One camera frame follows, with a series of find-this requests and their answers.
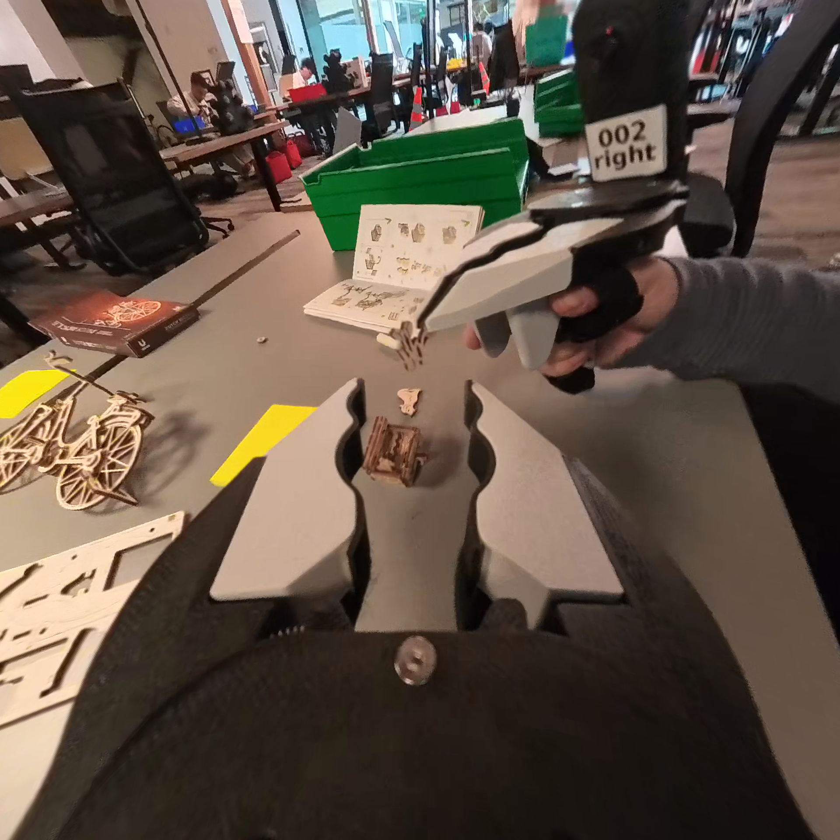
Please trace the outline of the small wooden crate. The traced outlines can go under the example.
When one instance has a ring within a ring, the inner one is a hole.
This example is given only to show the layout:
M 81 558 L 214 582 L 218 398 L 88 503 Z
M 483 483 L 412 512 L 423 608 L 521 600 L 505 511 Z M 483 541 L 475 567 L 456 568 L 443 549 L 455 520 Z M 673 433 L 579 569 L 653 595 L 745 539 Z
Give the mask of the small wooden crate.
M 404 488 L 413 487 L 427 462 L 422 440 L 420 428 L 393 424 L 378 415 L 373 420 L 364 449 L 362 470 L 373 480 Z

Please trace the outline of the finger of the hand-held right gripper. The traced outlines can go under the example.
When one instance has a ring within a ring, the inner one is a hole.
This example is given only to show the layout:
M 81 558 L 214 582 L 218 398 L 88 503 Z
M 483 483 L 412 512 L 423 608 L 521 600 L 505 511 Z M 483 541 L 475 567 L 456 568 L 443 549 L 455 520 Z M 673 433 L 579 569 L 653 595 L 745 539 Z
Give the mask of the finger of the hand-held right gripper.
M 546 224 L 526 220 L 501 223 L 470 241 L 461 251 L 453 266 L 438 282 L 424 305 L 425 312 L 434 312 L 443 302 L 456 282 L 467 271 L 487 266 L 512 250 L 538 243 L 549 231 Z
M 590 218 L 560 224 L 556 218 L 526 220 L 546 224 L 549 231 L 534 245 L 467 271 L 435 311 L 425 312 L 427 331 L 451 329 L 561 291 L 571 282 L 573 251 L 595 242 L 623 221 Z

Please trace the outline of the black mesh office chair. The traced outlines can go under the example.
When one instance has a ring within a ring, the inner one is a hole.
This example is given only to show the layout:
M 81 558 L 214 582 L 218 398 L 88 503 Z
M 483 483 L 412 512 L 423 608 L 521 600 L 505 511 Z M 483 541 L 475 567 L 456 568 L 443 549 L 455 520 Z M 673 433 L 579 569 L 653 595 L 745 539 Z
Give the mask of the black mesh office chair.
M 204 220 L 120 80 L 55 91 L 2 86 L 77 211 L 82 256 L 113 277 L 158 277 L 204 251 Z

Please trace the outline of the wooden bicycle model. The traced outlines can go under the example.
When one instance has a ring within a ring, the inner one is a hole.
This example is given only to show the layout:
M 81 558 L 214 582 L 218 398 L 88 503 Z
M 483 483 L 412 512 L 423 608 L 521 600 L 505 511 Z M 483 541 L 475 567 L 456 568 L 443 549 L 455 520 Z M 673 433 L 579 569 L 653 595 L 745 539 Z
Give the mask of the wooden bicycle model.
M 38 404 L 1 436 L 1 491 L 18 487 L 38 473 L 56 479 L 56 500 L 69 511 L 85 511 L 106 500 L 136 506 L 127 481 L 140 456 L 146 428 L 154 416 L 138 394 L 111 391 L 88 374 L 70 368 L 71 358 L 48 352 L 52 371 L 76 383 L 66 395 Z M 87 389 L 107 397 L 107 407 L 90 415 L 84 429 L 69 437 L 78 397 Z

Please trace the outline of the yellow sticky note pad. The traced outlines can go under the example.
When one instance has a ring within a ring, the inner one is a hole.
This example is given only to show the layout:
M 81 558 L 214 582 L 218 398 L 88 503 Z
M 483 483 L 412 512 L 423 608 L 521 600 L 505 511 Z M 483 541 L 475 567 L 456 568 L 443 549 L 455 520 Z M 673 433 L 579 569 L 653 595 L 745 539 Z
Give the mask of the yellow sticky note pad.
M 251 460 L 265 457 L 273 447 L 317 410 L 316 406 L 269 406 L 213 473 L 210 478 L 211 484 L 217 488 L 226 487 Z

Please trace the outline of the wooden cut-out sheet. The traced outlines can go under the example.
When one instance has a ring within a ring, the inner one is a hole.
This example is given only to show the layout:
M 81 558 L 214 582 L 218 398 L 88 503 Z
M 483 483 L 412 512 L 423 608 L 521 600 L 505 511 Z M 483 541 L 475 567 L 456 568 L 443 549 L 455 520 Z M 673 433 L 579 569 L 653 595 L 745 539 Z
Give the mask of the wooden cut-out sheet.
M 126 556 L 165 549 L 188 521 L 177 511 L 1 574 L 1 726 L 73 701 L 143 571 Z

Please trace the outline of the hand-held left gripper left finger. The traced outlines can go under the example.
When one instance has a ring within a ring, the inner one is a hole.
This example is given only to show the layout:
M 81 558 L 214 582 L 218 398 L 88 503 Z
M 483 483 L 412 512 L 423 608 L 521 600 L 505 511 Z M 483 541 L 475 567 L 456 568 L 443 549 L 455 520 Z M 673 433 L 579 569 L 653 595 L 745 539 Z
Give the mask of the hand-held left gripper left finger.
M 354 377 L 260 459 L 213 600 L 340 608 L 356 624 L 370 580 L 364 504 L 352 483 L 364 422 L 364 381 Z

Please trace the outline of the person's right forearm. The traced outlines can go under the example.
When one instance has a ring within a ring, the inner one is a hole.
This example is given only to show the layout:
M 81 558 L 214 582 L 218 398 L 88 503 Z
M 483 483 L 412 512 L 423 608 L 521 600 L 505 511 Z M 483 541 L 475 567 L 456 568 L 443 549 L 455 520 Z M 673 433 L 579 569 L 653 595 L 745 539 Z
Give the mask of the person's right forearm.
M 839 403 L 838 272 L 763 259 L 666 261 L 675 306 L 613 367 L 789 385 Z

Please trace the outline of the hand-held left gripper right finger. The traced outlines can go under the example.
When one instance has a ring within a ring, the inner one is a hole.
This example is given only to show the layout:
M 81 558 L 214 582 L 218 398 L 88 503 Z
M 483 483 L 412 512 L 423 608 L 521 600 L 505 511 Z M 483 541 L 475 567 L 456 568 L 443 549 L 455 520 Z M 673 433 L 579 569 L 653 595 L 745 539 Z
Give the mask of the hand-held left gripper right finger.
M 461 628 L 490 604 L 518 602 L 528 629 L 551 627 L 561 603 L 625 597 L 572 464 L 485 386 L 465 384 L 467 464 L 478 486 L 461 546 Z

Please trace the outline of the brown wooden desk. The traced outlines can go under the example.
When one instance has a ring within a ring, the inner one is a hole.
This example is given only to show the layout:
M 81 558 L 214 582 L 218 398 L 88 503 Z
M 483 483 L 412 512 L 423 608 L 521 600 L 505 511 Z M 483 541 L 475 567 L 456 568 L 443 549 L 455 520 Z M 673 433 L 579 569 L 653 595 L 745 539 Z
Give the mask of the brown wooden desk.
M 259 125 L 242 133 L 219 136 L 212 140 L 201 140 L 197 143 L 178 143 L 172 147 L 160 150 L 159 154 L 167 164 L 173 164 L 176 168 L 183 168 L 187 164 L 209 160 L 211 157 L 232 151 L 240 146 L 247 145 L 255 156 L 257 172 L 266 189 L 273 209 L 281 213 L 286 207 L 292 205 L 292 201 L 284 202 L 277 190 L 277 184 L 267 162 L 267 141 L 273 134 L 281 132 L 289 127 L 286 120 L 271 122 Z

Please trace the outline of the green plastic bin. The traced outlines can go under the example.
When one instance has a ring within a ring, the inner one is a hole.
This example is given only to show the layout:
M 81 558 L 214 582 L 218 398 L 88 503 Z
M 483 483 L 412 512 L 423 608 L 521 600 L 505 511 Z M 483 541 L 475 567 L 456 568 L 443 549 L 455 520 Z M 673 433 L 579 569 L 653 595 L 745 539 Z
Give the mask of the green plastic bin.
M 575 68 L 565 67 L 535 82 L 533 120 L 542 139 L 579 137 L 584 129 Z
M 529 185 L 519 119 L 377 140 L 331 156 L 301 181 L 333 251 L 354 250 L 362 206 L 470 205 L 485 224 L 517 215 Z

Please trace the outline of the instruction booklet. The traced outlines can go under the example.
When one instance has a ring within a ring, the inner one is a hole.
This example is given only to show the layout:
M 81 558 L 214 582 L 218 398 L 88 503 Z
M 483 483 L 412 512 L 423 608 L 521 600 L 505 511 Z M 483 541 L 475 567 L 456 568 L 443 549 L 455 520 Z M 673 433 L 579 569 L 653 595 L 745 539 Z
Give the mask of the instruction booklet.
M 415 323 L 484 216 L 478 205 L 363 205 L 351 277 L 304 313 L 378 333 Z

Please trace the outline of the model kit box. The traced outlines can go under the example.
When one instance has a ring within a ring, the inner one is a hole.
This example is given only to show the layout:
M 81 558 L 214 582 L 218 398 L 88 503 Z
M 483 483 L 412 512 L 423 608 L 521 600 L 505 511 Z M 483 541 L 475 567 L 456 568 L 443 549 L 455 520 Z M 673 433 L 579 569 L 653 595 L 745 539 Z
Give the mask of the model kit box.
M 142 359 L 199 319 L 191 304 L 98 290 L 28 324 L 68 348 Z

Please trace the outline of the person's right hand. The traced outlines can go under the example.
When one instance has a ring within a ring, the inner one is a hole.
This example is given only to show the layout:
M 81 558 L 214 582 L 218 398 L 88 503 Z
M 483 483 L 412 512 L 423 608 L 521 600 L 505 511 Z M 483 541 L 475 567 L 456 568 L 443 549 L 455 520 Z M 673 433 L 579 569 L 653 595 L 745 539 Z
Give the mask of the person's right hand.
M 556 343 L 539 371 L 548 377 L 570 375 L 583 366 L 613 367 L 656 330 L 674 308 L 679 283 L 674 267 L 656 256 L 633 260 L 628 269 L 644 302 L 637 314 L 607 335 L 587 343 Z M 596 310 L 600 301 L 588 287 L 570 287 L 553 295 L 552 310 L 561 318 L 581 318 Z M 470 350 L 481 350 L 472 326 L 464 327 L 463 340 Z

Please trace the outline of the yellow paper sheet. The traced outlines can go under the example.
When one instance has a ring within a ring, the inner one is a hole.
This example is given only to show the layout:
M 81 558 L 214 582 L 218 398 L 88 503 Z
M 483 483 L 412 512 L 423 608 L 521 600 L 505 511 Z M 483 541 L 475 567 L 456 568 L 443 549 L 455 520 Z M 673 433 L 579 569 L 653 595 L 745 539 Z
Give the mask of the yellow paper sheet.
M 11 419 L 21 414 L 27 406 L 35 403 L 68 377 L 68 373 L 54 369 L 17 374 L 1 386 L 1 419 Z

